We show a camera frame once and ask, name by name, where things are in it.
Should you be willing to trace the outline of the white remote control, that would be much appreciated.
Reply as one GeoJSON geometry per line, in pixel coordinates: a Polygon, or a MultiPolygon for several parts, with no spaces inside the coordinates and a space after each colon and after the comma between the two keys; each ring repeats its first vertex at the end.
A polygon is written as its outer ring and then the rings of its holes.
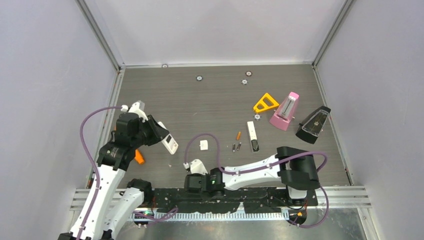
{"type": "MultiPolygon", "coordinates": [[[[165,127],[165,125],[161,122],[158,121],[158,123],[164,127],[165,129],[167,129],[165,127]]],[[[179,147],[177,141],[175,140],[175,138],[171,135],[170,131],[169,134],[166,136],[166,138],[164,140],[161,141],[161,143],[163,144],[163,146],[167,149],[167,151],[171,154],[174,155],[179,147]]]]}

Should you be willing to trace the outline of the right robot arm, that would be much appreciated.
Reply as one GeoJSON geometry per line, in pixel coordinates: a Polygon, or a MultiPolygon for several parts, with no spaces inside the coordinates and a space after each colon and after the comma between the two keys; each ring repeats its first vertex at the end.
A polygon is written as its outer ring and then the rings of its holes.
{"type": "Polygon", "coordinates": [[[216,167],[210,171],[201,160],[195,159],[185,165],[190,173],[185,177],[184,190],[211,200],[250,185],[281,182],[287,188],[287,202],[299,205],[308,191],[321,187],[318,176],[321,168],[316,166],[314,155],[315,151],[282,146],[277,148],[276,154],[263,160],[223,169],[216,167]]]}

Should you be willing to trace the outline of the white battery cover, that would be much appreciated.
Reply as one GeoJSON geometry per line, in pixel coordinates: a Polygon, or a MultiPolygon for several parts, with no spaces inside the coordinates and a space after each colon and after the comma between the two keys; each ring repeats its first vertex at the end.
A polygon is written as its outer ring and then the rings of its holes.
{"type": "Polygon", "coordinates": [[[199,141],[199,149],[201,151],[207,151],[209,149],[209,143],[207,140],[200,140],[199,141]]]}

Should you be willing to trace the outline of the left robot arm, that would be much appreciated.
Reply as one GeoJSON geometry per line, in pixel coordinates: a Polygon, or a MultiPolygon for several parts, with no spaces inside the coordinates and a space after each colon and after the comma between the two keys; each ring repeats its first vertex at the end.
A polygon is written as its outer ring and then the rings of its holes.
{"type": "Polygon", "coordinates": [[[160,142],[172,143],[165,125],[152,115],[122,113],[116,120],[110,140],[100,149],[95,164],[95,178],[82,211],[69,232],[60,240],[115,240],[138,207],[153,202],[152,184],[142,179],[131,180],[118,203],[111,207],[113,196],[141,146],[160,142]]]}

